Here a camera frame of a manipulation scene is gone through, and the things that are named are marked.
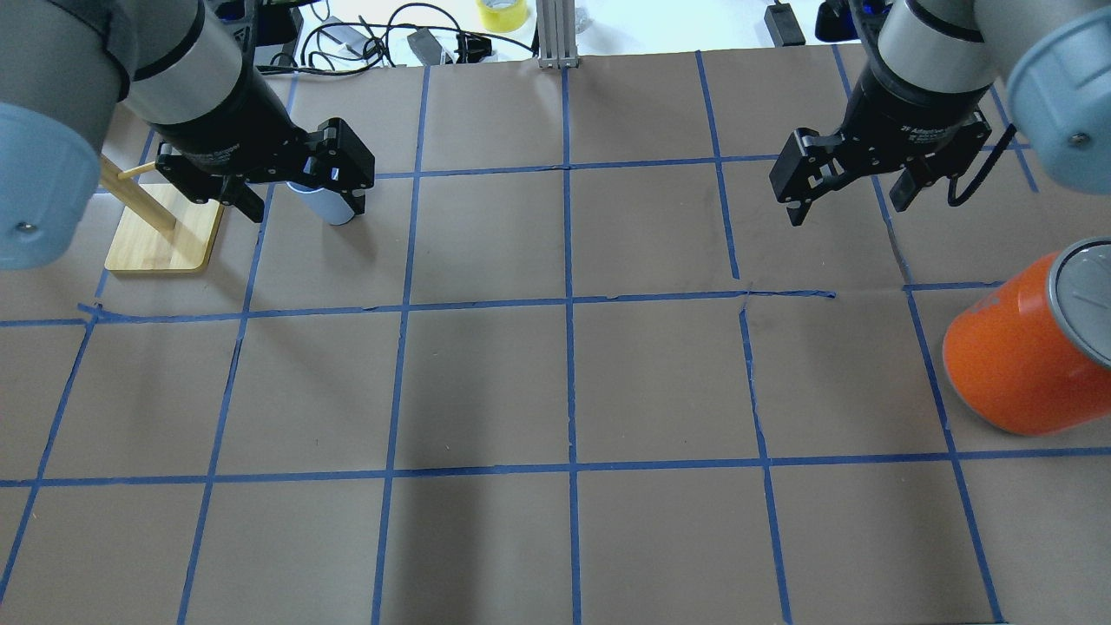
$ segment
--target can lid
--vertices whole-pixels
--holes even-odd
[[[1049,296],[1069,340],[1111,369],[1111,236],[1087,239],[1061,252],[1050,271]]]

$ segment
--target metal frame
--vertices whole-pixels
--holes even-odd
[[[540,69],[579,67],[574,41],[574,0],[537,0]]]

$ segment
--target black power adapter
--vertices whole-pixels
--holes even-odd
[[[794,11],[788,3],[775,0],[775,3],[764,11],[764,23],[768,24],[768,33],[771,34],[777,48],[807,44],[799,20],[794,18]]]

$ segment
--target white floor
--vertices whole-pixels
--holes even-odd
[[[367,2],[366,0],[329,0],[332,13],[342,20],[358,21],[361,14],[370,23],[386,23],[390,14],[404,2]],[[477,0],[432,0],[430,3],[450,12],[467,30],[484,31]],[[531,43],[536,28],[536,0],[529,4],[529,19],[518,30],[504,33],[524,43]],[[644,2],[643,0],[578,0],[575,6],[585,9],[589,27],[579,34],[579,53],[592,54],[650,54],[658,52],[689,52],[693,50],[728,50],[735,48],[770,48],[771,37],[763,22],[770,0],[693,0],[690,2]],[[814,17],[821,0],[792,0],[799,24],[808,43],[813,39]],[[327,17],[324,2],[318,2],[317,12]],[[304,32],[317,23],[309,7]],[[450,26],[439,12],[413,7],[398,16],[396,22],[420,26]],[[450,33],[441,40],[454,48]],[[523,60],[529,52],[511,43],[494,41],[493,60]],[[398,64],[420,64],[403,38],[391,44]]]

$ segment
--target orange can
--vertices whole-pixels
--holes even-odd
[[[1007,432],[1111,415],[1111,238],[1034,262],[962,312],[942,352],[961,400]]]

